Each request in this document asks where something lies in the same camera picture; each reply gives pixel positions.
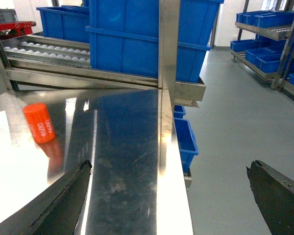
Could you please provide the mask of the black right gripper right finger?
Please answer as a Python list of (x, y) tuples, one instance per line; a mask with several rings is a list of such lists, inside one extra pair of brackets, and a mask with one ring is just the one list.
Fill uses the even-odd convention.
[(273, 235), (294, 235), (294, 181), (255, 160), (246, 168), (255, 202)]

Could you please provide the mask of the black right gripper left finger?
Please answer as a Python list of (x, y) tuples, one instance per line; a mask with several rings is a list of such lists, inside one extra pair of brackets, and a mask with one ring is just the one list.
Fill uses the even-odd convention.
[(91, 175), (78, 163), (19, 211), (0, 223), (0, 235), (73, 235)]

